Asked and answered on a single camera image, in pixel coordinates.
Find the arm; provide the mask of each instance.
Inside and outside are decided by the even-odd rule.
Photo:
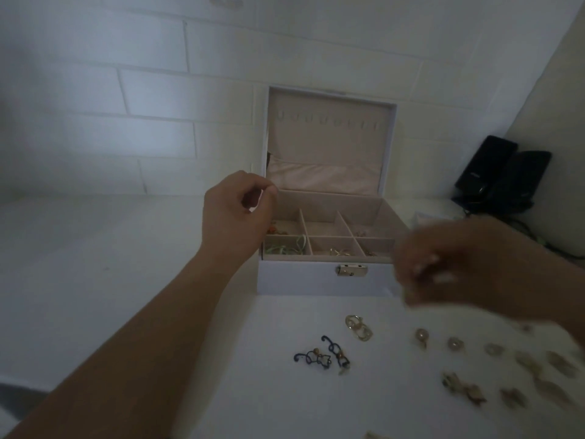
[[[195,257],[8,438],[167,438],[215,306],[260,246],[276,196],[243,171],[210,189]]]
[[[455,303],[550,320],[585,345],[585,271],[496,219],[416,230],[394,263],[410,306]]]

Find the jewelry box compartment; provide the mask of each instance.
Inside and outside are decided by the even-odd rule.
[[[406,226],[379,197],[281,190],[264,260],[392,263]]]

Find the white brick wall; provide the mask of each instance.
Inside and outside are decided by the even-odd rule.
[[[275,83],[398,103],[388,195],[443,197],[582,1],[1,0],[0,187],[201,194],[259,170]]]

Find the white jewelry box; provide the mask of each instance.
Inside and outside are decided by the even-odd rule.
[[[392,250],[407,228],[383,193],[397,105],[290,87],[267,96],[262,174],[280,190],[279,234],[260,249],[258,293],[396,295]]]

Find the metal latch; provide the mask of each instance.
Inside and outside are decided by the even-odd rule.
[[[335,270],[338,276],[363,277],[367,274],[367,265],[361,265],[360,263],[342,263]]]

